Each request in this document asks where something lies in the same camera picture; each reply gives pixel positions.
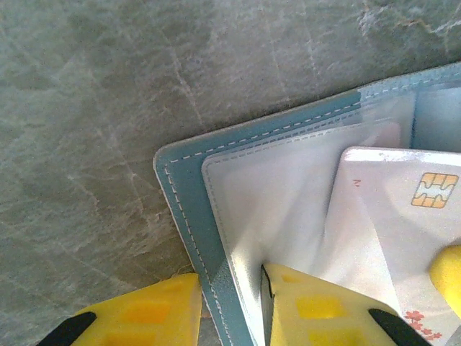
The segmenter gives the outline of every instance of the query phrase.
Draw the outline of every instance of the stone surface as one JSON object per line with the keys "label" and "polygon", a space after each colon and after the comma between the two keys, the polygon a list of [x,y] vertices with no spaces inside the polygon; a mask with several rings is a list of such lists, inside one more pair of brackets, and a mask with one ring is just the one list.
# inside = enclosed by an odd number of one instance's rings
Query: stone surface
{"label": "stone surface", "polygon": [[[456,1],[0,2],[0,344],[192,270],[162,145],[461,56]],[[207,312],[202,345],[218,345]]]}

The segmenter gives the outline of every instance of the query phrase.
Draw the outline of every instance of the black rubber pad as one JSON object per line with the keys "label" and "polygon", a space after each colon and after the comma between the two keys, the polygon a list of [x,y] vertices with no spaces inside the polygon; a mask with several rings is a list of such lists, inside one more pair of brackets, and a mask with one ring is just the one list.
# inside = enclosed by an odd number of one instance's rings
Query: black rubber pad
{"label": "black rubber pad", "polygon": [[84,312],[59,324],[37,346],[71,346],[96,320],[94,312]]}
{"label": "black rubber pad", "polygon": [[430,346],[421,335],[400,317],[381,309],[370,309],[368,312],[397,346]]}

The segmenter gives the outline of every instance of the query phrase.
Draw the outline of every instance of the card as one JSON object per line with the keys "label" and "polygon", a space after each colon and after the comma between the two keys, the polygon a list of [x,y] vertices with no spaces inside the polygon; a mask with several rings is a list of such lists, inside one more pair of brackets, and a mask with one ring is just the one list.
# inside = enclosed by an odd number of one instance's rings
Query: card
{"label": "card", "polygon": [[[345,151],[323,238],[323,248],[334,253],[321,255],[325,260],[319,274],[329,278],[344,273],[343,263],[350,266],[347,260],[355,258],[361,291],[380,277],[381,247],[402,317],[433,345],[444,345],[460,319],[432,285],[428,269],[441,249],[461,241],[460,175],[461,154]],[[350,248],[350,239],[360,239],[362,247]],[[327,262],[328,256],[343,260],[335,265]]]}

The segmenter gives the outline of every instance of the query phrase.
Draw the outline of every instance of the stitched seam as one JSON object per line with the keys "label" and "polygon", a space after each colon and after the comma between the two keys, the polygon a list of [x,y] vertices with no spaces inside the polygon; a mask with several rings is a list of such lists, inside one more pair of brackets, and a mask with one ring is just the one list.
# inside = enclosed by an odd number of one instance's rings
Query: stitched seam
{"label": "stitched seam", "polygon": [[225,148],[226,146],[233,146],[237,143],[241,143],[241,142],[244,142],[244,141],[248,141],[248,140],[251,140],[251,139],[255,139],[255,138],[258,138],[258,137],[262,137],[262,136],[267,136],[269,135],[270,133],[276,133],[276,132],[279,132],[280,130],[287,130],[288,128],[291,128],[293,126],[299,126],[301,125],[302,123],[309,123],[313,120],[318,120],[318,119],[321,119],[322,117],[328,117],[329,115],[332,115],[333,113],[335,112],[340,112],[342,110],[347,110],[349,109],[350,107],[353,107],[353,106],[357,106],[359,105],[360,102],[355,102],[351,105],[347,105],[347,106],[344,106],[342,108],[338,108],[336,110],[333,110],[331,112],[327,112],[327,113],[324,113],[322,115],[316,115],[315,117],[310,117],[308,119],[305,119],[303,120],[302,122],[297,122],[297,123],[294,123],[294,124],[289,124],[289,125],[285,125],[285,126],[282,126],[281,128],[275,128],[274,130],[271,130],[271,131],[267,131],[267,132],[264,132],[264,133],[260,133],[259,135],[255,135],[255,136],[252,136],[252,137],[248,137],[248,138],[242,138],[240,140],[237,140],[237,141],[232,141],[232,142],[229,142],[227,144],[224,144],[222,146],[218,146],[216,148],[210,148],[208,150],[205,150],[205,151],[198,151],[197,153],[194,153],[194,154],[190,154],[190,155],[186,155],[186,156],[183,156],[181,157],[180,159],[176,159],[176,160],[170,160],[170,163],[175,163],[175,162],[178,162],[180,160],[187,160],[187,159],[190,159],[191,157],[195,157],[195,156],[200,156],[200,155],[203,155],[203,154],[208,154],[210,153],[211,151],[215,151],[215,150],[218,150],[218,149],[222,149],[222,148]]}
{"label": "stitched seam", "polygon": [[450,74],[448,76],[442,75],[442,76],[438,76],[438,77],[435,77],[435,78],[426,79],[424,81],[415,81],[414,83],[395,86],[395,87],[393,87],[391,89],[383,89],[380,92],[375,92],[374,94],[367,95],[365,97],[365,99],[369,99],[370,97],[376,97],[377,95],[385,94],[387,92],[394,92],[395,90],[399,90],[399,89],[406,89],[406,88],[409,88],[409,87],[414,87],[414,86],[419,85],[419,84],[427,84],[427,83],[429,83],[431,81],[438,81],[438,80],[440,80],[442,78],[446,78],[446,77],[455,77],[455,76],[458,76],[459,74],[460,74],[460,72],[456,72],[455,74]]}
{"label": "stitched seam", "polygon": [[[219,208],[218,208],[218,203],[217,203],[217,201],[216,201],[215,190],[213,189],[212,182],[211,182],[211,176],[208,174],[208,169],[206,170],[206,172],[207,172],[207,181],[208,181],[209,186],[211,187],[210,192],[211,192],[211,195],[212,195],[212,205],[214,205],[214,207],[215,207],[215,209],[216,209],[216,211],[217,211],[218,219],[216,220],[216,222],[217,222],[217,223],[221,226],[221,228],[222,228],[222,227],[223,227],[223,220],[222,220],[222,218],[221,218],[221,214],[220,214],[220,211],[219,211]],[[228,239],[227,239],[227,236],[225,235],[224,232],[223,232],[222,236],[223,236],[223,238],[224,238],[225,243],[226,243],[226,244],[229,244],[229,241],[228,241]],[[235,264],[233,258],[232,258],[231,256],[228,257],[227,255],[225,256],[225,258],[226,258],[228,261],[230,261],[230,267],[231,267],[232,271],[236,272],[236,264]],[[236,284],[237,294],[241,293],[242,290],[241,290],[240,282],[239,282],[238,280],[234,280],[234,283]],[[244,317],[245,322],[246,322],[246,317],[249,315],[248,309],[246,308],[246,306],[243,306],[243,304],[242,304],[241,308],[242,308],[242,309],[245,309],[244,314],[243,314],[243,315],[244,315],[243,317]],[[249,330],[249,333],[250,333],[250,338],[251,338],[251,339],[254,339],[254,336],[252,335],[251,330]]]}
{"label": "stitched seam", "polygon": [[240,158],[245,157],[245,156],[250,156],[252,154],[256,154],[256,153],[259,153],[259,152],[264,151],[264,150],[269,150],[269,149],[275,148],[277,146],[283,146],[285,144],[290,144],[292,142],[304,141],[305,139],[320,137],[320,136],[328,135],[330,133],[347,132],[347,131],[353,130],[355,128],[359,128],[359,127],[366,126],[366,125],[368,125],[368,123],[360,123],[360,124],[355,124],[355,125],[349,125],[349,126],[347,126],[345,128],[333,128],[331,130],[325,130],[325,131],[320,132],[320,133],[312,133],[310,135],[303,136],[303,137],[291,138],[288,141],[278,141],[278,142],[276,142],[275,144],[273,144],[271,146],[265,146],[264,148],[261,148],[261,149],[256,149],[256,150],[253,150],[253,151],[247,151],[247,152],[245,152],[243,154],[242,153],[236,153],[236,155],[228,157],[228,158],[217,159],[217,160],[208,162],[207,165],[205,166],[207,179],[208,179],[208,181],[211,180],[210,175],[208,173],[208,167],[212,166],[213,164],[219,164],[219,163],[224,162],[224,161],[240,159]]}
{"label": "stitched seam", "polygon": [[[427,84],[427,83],[430,83],[432,81],[438,81],[442,78],[446,78],[446,77],[454,77],[454,76],[458,76],[460,75],[461,73],[460,72],[456,72],[454,74],[450,74],[450,75],[444,75],[444,76],[438,76],[438,77],[435,77],[435,78],[430,78],[430,79],[426,79],[424,81],[417,81],[417,82],[414,82],[414,83],[409,83],[409,84],[404,84],[404,85],[401,85],[401,86],[395,86],[393,88],[390,88],[390,89],[383,89],[381,90],[380,92],[375,92],[374,94],[370,94],[370,95],[367,95],[364,99],[369,99],[371,97],[376,97],[377,95],[380,95],[380,94],[386,94],[388,92],[394,92],[396,90],[399,90],[399,89],[406,89],[406,88],[409,88],[409,87],[414,87],[416,85],[419,85],[419,84]],[[302,122],[298,122],[298,123],[294,123],[294,124],[291,124],[291,125],[286,125],[286,126],[282,126],[281,128],[276,128],[272,131],[269,131],[269,132],[264,132],[264,133],[261,133],[259,135],[255,135],[255,136],[252,136],[250,138],[242,138],[241,140],[238,140],[238,141],[232,141],[230,143],[227,143],[225,145],[222,145],[222,146],[219,146],[217,148],[209,148],[208,150],[206,151],[199,151],[197,153],[194,153],[194,154],[191,154],[191,155],[186,155],[186,156],[183,156],[182,158],[180,159],[175,159],[175,160],[170,160],[171,163],[175,163],[175,162],[178,162],[180,160],[187,160],[187,159],[190,159],[191,157],[194,157],[194,156],[199,156],[199,155],[203,155],[203,154],[208,154],[212,151],[215,151],[215,150],[218,150],[218,149],[222,149],[222,148],[225,148],[226,146],[232,146],[236,143],[241,143],[241,142],[244,142],[244,141],[247,141],[247,140],[250,140],[250,139],[255,139],[255,138],[258,138],[258,137],[262,137],[262,136],[267,136],[269,135],[270,133],[275,133],[275,132],[278,132],[280,130],[284,130],[284,129],[287,129],[287,128],[291,128],[292,126],[299,126],[301,125],[302,123],[308,123],[312,120],[315,120],[315,119],[320,119],[322,117],[326,117],[326,116],[329,116],[335,112],[340,112],[342,110],[346,110],[350,107],[353,107],[353,106],[357,106],[359,105],[360,102],[355,102],[353,103],[352,105],[348,105],[348,106],[345,106],[345,107],[342,107],[342,108],[338,108],[336,110],[333,110],[331,112],[327,112],[327,113],[324,113],[323,115],[317,115],[316,117],[312,117],[312,118],[309,118],[309,119],[306,119]]]}
{"label": "stitched seam", "polygon": [[265,146],[266,144],[274,143],[274,142],[281,141],[283,139],[288,139],[288,138],[291,138],[291,137],[301,136],[302,134],[304,134],[306,132],[309,132],[309,131],[312,131],[312,130],[321,130],[321,128],[324,127],[324,126],[332,125],[332,124],[337,123],[339,121],[345,120],[348,117],[354,116],[355,114],[356,114],[355,112],[348,112],[347,115],[345,115],[343,117],[337,117],[334,120],[328,121],[327,123],[320,123],[319,122],[319,123],[316,123],[315,126],[311,126],[309,128],[301,128],[301,130],[299,130],[298,132],[294,132],[294,133],[291,133],[289,135],[283,134],[280,137],[276,137],[276,138],[272,137],[272,138],[268,139],[267,141],[264,141],[264,142],[261,142],[261,143],[254,143],[253,146],[248,146],[243,150],[256,148],[258,146]]}
{"label": "stitched seam", "polygon": [[223,324],[223,327],[224,327],[224,331],[225,331],[225,334],[227,335],[228,339],[229,339],[229,343],[233,346],[233,343],[232,343],[232,340],[231,340],[231,336],[229,335],[229,330],[228,330],[228,326],[227,324],[225,323],[224,321],[224,316],[223,316],[223,312],[221,310],[221,305],[220,305],[220,302],[218,300],[218,295],[216,294],[216,291],[215,291],[215,288],[213,287],[212,283],[211,283],[211,279],[210,279],[210,274],[208,273],[208,269],[205,267],[205,263],[203,262],[203,258],[202,258],[202,255],[200,254],[200,251],[197,247],[197,243],[195,242],[195,239],[194,239],[194,236],[192,235],[192,232],[190,230],[190,225],[189,225],[189,221],[187,220],[186,218],[186,214],[184,212],[184,208],[182,207],[182,204],[179,200],[179,196],[178,196],[178,192],[174,186],[174,183],[173,181],[171,180],[171,175],[170,175],[170,172],[168,171],[168,165],[165,165],[165,174],[166,176],[168,177],[168,183],[170,184],[170,187],[171,187],[171,191],[174,193],[174,199],[176,200],[176,203],[179,207],[179,210],[181,211],[181,214],[182,214],[182,218],[184,219],[184,222],[186,224],[186,228],[187,228],[187,233],[189,234],[190,236],[190,239],[192,240],[192,243],[194,244],[194,249],[197,253],[197,256],[199,257],[199,261],[200,263],[202,264],[203,266],[203,269],[205,271],[205,275],[207,276],[207,281],[208,281],[208,285],[210,285],[210,289],[211,289],[211,292],[213,294],[213,297],[215,299],[215,303],[216,303],[216,307],[218,308],[218,312],[219,312],[219,315],[221,317],[221,323]]}

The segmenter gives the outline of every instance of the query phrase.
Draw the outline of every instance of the gray marble surface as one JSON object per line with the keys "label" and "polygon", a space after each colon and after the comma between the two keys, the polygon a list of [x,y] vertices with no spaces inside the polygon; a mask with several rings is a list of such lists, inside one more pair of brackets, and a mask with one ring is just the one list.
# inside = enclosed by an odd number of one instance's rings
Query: gray marble surface
{"label": "gray marble surface", "polygon": [[162,145],[459,60],[460,7],[0,1],[0,345],[192,270],[152,169]]}

